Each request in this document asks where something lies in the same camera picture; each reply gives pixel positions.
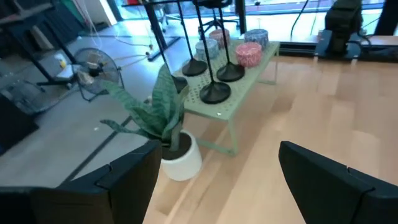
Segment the stack of tins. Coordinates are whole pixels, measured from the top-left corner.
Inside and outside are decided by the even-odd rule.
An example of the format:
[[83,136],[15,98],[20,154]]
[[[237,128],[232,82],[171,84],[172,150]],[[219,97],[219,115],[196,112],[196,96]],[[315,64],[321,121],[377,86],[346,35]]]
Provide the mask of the stack of tins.
[[[225,48],[223,30],[222,29],[217,29],[217,30],[212,31],[209,34],[209,37],[212,38],[212,39],[217,40],[219,48],[221,48],[221,49]],[[225,29],[225,37],[226,37],[226,43],[227,43],[227,45],[229,45],[229,43],[231,42],[231,37],[229,36],[229,30],[228,29]]]

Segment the wooden floor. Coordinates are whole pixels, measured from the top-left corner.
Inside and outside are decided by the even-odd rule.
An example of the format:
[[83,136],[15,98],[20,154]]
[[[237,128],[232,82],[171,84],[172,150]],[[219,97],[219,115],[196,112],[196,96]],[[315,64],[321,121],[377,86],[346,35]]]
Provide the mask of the wooden floor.
[[[277,158],[282,140],[398,185],[398,65],[279,62],[278,84],[257,84],[235,117],[239,154],[201,148],[202,170],[185,182],[161,171],[144,223],[304,223]],[[190,115],[185,127],[230,145],[223,123]]]

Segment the yellow object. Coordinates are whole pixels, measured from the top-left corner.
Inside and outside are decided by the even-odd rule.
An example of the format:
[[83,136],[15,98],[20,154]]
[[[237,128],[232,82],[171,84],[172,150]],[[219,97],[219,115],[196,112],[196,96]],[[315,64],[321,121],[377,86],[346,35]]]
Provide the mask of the yellow object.
[[61,68],[66,68],[67,67],[67,63],[65,61],[59,60],[59,62],[60,62]]
[[54,56],[55,59],[58,60],[58,63],[60,64],[61,68],[66,68],[67,67],[67,60],[62,54],[57,54]]

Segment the fan guard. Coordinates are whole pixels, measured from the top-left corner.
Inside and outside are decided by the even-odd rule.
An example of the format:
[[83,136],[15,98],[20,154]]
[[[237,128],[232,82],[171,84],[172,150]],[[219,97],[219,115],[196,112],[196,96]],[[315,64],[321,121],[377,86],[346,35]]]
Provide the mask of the fan guard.
[[108,93],[102,87],[103,80],[119,83],[121,79],[120,68],[102,50],[84,48],[75,54],[75,59],[79,65],[75,70],[79,86],[96,96]]

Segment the snake plant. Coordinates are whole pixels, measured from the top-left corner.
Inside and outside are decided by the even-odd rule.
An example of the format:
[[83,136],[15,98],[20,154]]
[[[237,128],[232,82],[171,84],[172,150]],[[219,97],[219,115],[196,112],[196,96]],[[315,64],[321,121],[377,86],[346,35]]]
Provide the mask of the snake plant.
[[101,120],[101,123],[107,124],[119,133],[139,134],[149,139],[159,139],[163,147],[171,151],[178,150],[184,119],[184,101],[189,89],[186,86],[179,94],[177,93],[166,65],[159,70],[152,92],[152,104],[145,104],[135,99],[116,83],[104,81],[103,86],[124,106],[140,128],[130,130],[109,119]]

